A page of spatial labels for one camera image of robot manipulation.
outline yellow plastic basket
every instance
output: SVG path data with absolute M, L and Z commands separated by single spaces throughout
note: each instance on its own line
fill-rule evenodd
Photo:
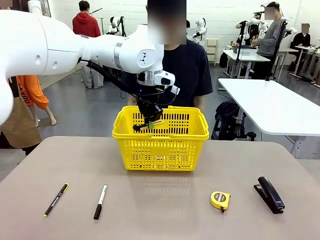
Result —
M 133 130 L 144 119 L 137 106 L 125 106 L 116 117 L 112 136 L 117 140 L 127 170 L 193 171 L 205 140 L 205 116 L 195 107 L 163 109 L 154 129 Z

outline yellow tape measure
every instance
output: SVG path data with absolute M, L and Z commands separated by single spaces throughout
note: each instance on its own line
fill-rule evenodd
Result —
M 224 213 L 225 210 L 228 208 L 229 199 L 231 195 L 229 193 L 225 193 L 222 191 L 215 191 L 211 194 L 211 204 L 217 209 L 221 209 Z

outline marker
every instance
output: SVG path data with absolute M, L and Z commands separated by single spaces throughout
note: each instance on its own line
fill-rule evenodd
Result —
M 94 216 L 93 216 L 94 220 L 98 220 L 99 217 L 100 217 L 100 213 L 101 213 L 101 209 L 102 209 L 102 202 L 104 201 L 104 197 L 105 197 L 106 191 L 107 191 L 107 185 L 104 185 L 103 189 L 102 189 L 102 193 L 101 193 L 100 199 L 99 199 L 99 202 L 98 202 L 98 205 L 96 206 L 96 209 L 95 209 L 95 213 L 94 213 Z
M 62 196 L 62 194 L 67 190 L 67 188 L 69 187 L 68 183 L 65 183 L 63 185 L 63 187 L 61 188 L 60 192 L 58 193 L 58 195 L 55 197 L 55 199 L 53 200 L 53 202 L 51 203 L 51 205 L 48 207 L 48 209 L 45 211 L 44 213 L 44 217 L 47 217 L 48 214 L 50 213 L 51 209 L 56 205 L 56 203 L 58 202 L 59 198 Z

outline white wall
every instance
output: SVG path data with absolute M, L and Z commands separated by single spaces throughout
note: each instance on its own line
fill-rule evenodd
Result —
M 279 1 L 284 16 L 290 18 L 287 28 L 295 27 L 301 30 L 301 23 L 310 23 L 311 41 L 320 37 L 320 18 L 317 11 L 318 0 L 281 0 Z M 138 24 L 147 22 L 145 5 L 147 0 L 88 0 L 90 10 L 99 8 L 94 17 L 103 17 L 103 27 L 106 30 L 109 19 L 112 16 L 124 16 L 124 25 L 127 35 L 135 31 Z M 191 27 L 195 27 L 194 21 L 205 18 L 208 32 L 207 38 L 219 39 L 218 55 L 224 46 L 237 39 L 239 30 L 235 25 L 252 17 L 253 12 L 262 11 L 261 4 L 266 0 L 187 0 L 187 19 Z M 79 0 L 49 0 L 51 15 L 53 18 L 66 23 L 72 28 L 72 19 L 79 12 Z M 287 47 L 292 37 L 288 36 L 281 46 Z

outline stapler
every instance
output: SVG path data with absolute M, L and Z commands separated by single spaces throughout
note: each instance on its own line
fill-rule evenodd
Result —
M 269 179 L 265 176 L 261 176 L 258 178 L 258 182 L 260 184 L 254 185 L 254 189 L 268 205 L 273 214 L 282 214 L 284 212 L 283 209 L 285 208 L 285 204 Z

